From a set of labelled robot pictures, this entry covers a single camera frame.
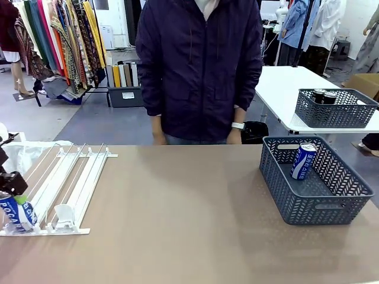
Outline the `person's left hand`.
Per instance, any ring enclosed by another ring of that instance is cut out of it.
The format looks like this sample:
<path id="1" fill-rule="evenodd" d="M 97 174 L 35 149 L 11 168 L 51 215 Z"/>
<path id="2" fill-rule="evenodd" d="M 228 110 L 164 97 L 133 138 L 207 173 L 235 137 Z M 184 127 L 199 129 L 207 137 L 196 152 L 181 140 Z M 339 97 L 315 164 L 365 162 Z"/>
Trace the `person's left hand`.
<path id="1" fill-rule="evenodd" d="M 232 128 L 227 136 L 227 144 L 242 144 L 241 130 L 238 128 Z"/>

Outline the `person's right hand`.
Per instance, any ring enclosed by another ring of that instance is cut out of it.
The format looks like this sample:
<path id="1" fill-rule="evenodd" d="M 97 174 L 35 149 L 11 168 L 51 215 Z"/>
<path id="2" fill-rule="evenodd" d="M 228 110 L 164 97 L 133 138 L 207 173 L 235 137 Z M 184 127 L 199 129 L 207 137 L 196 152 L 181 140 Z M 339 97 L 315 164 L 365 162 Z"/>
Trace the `person's right hand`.
<path id="1" fill-rule="evenodd" d="M 154 130 L 152 131 L 152 135 L 154 145 L 161 146 L 168 144 L 166 136 L 162 130 Z"/>

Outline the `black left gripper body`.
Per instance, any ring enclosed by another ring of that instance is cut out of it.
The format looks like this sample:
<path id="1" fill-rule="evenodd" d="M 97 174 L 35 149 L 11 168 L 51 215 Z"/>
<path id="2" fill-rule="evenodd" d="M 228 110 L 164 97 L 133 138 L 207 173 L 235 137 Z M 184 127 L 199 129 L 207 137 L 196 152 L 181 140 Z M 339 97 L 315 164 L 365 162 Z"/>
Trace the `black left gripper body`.
<path id="1" fill-rule="evenodd" d="M 22 195 L 28 185 L 19 172 L 1 172 L 1 192 L 10 195 Z"/>

